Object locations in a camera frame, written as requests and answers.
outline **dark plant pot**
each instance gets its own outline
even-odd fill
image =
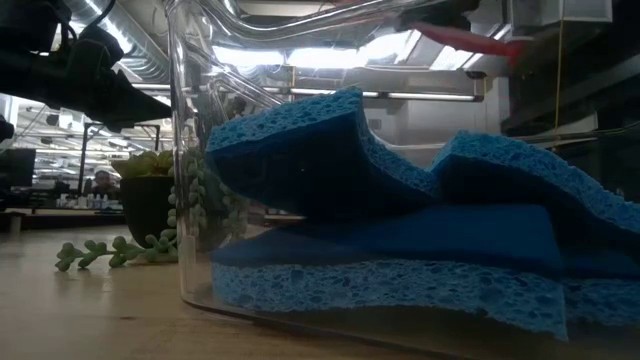
[[[120,181],[120,193],[124,216],[134,240],[142,247],[150,248],[145,237],[160,237],[168,229],[167,213],[173,208],[167,198],[171,194],[173,177],[149,176]]]

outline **clear plastic tank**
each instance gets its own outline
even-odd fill
[[[610,42],[633,2],[169,1],[183,299],[465,358],[632,358],[638,67]]]

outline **person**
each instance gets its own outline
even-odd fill
[[[58,175],[58,177],[56,178],[56,182],[53,185],[53,189],[55,190],[55,192],[59,194],[68,193],[69,188],[69,184],[64,182],[62,175]]]
[[[100,195],[103,197],[104,195],[108,195],[109,199],[117,199],[120,189],[117,186],[111,183],[111,174],[104,170],[100,170],[96,172],[96,186],[91,189],[91,193],[93,195]]]

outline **sponge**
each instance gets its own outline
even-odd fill
[[[640,206],[547,150],[462,131],[436,156],[432,171],[452,202],[543,205],[561,247],[640,250]]]
[[[217,127],[206,160],[233,191],[313,218],[406,213],[439,196],[428,171],[376,142],[357,89],[286,103]]]
[[[216,250],[212,261],[214,295],[246,309],[426,306],[566,338],[564,266],[548,215],[535,205],[307,220]]]
[[[608,326],[640,322],[640,266],[614,251],[563,251],[567,320]]]

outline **ceiling duct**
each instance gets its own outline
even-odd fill
[[[73,12],[72,21],[86,26],[102,13],[109,0],[65,0],[65,3]],[[123,48],[122,66],[144,82],[169,82],[169,59],[118,3],[100,27],[113,35]]]

